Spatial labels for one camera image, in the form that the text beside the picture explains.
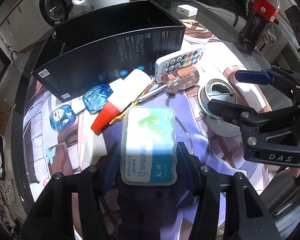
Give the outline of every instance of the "white remote control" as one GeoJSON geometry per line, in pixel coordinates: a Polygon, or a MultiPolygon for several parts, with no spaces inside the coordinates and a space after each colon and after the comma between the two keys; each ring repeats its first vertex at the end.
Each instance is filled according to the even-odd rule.
{"type": "Polygon", "coordinates": [[[157,59],[154,80],[161,83],[161,78],[165,73],[171,73],[181,67],[196,65],[205,52],[205,47],[202,44],[192,47],[191,51],[188,50],[189,48],[182,49],[157,59]]]}

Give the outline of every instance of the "washing machine door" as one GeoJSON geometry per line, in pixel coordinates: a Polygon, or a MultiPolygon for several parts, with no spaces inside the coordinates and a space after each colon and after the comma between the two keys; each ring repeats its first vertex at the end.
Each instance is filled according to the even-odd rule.
{"type": "Polygon", "coordinates": [[[44,20],[52,27],[69,17],[73,4],[71,0],[40,0],[39,8],[44,20]]]}

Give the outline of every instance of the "table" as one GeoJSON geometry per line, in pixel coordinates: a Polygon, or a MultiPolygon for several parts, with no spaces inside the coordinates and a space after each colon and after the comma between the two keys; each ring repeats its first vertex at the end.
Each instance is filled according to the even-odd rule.
{"type": "MultiPolygon", "coordinates": [[[[243,172],[260,194],[273,178],[277,167],[245,161],[242,156],[242,139],[237,131],[227,137],[222,132],[213,132],[212,127],[219,127],[220,131],[222,123],[213,121],[212,124],[211,119],[200,109],[198,90],[205,85],[208,76],[214,76],[233,86],[238,103],[254,107],[260,113],[291,106],[291,101],[270,86],[238,84],[234,79],[236,70],[269,69],[270,65],[258,51],[251,56],[241,52],[235,43],[238,31],[213,11],[195,1],[154,1],[183,20],[187,18],[177,13],[178,5],[197,7],[197,16],[189,17],[188,24],[195,26],[196,20],[220,41],[206,45],[206,52],[197,67],[200,81],[196,86],[174,97],[166,93],[159,94],[144,105],[172,107],[176,112],[178,142],[183,141],[191,154],[220,173],[233,175],[237,171],[243,172]]],[[[189,43],[184,41],[183,46],[189,46],[189,43]]],[[[101,135],[96,135],[89,129],[96,116],[85,110],[69,128],[57,133],[50,127],[49,115],[61,102],[38,81],[27,77],[29,86],[26,95],[23,95],[26,98],[22,126],[23,154],[29,188],[36,200],[55,172],[61,171],[65,175],[80,172],[106,155],[113,143],[121,142],[122,122],[116,122],[101,135]],[[53,163],[47,161],[47,148],[56,149],[53,163]]],[[[139,233],[138,229],[142,228],[143,233],[153,239],[188,239],[197,207],[197,199],[186,190],[179,177],[169,187],[134,188],[127,187],[118,176],[115,186],[105,197],[100,198],[100,203],[109,233],[119,232],[123,238],[139,233]]],[[[76,195],[73,197],[73,213],[74,226],[80,235],[76,195]]],[[[221,194],[219,229],[224,225],[224,217],[225,196],[221,194]]]]}

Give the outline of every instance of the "person's hand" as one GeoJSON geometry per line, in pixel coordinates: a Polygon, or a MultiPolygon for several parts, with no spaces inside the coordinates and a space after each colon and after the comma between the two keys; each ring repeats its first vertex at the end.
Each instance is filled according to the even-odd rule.
{"type": "Polygon", "coordinates": [[[296,178],[300,175],[300,168],[292,168],[289,167],[289,171],[295,176],[296,178]]]}

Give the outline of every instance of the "red cap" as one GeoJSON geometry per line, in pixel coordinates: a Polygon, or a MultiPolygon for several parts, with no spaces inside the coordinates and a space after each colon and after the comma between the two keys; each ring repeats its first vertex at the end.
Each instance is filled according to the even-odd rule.
{"type": "Polygon", "coordinates": [[[94,120],[91,130],[95,133],[99,132],[104,128],[112,119],[117,117],[120,114],[120,111],[109,101],[103,106],[99,115],[94,120]]]}

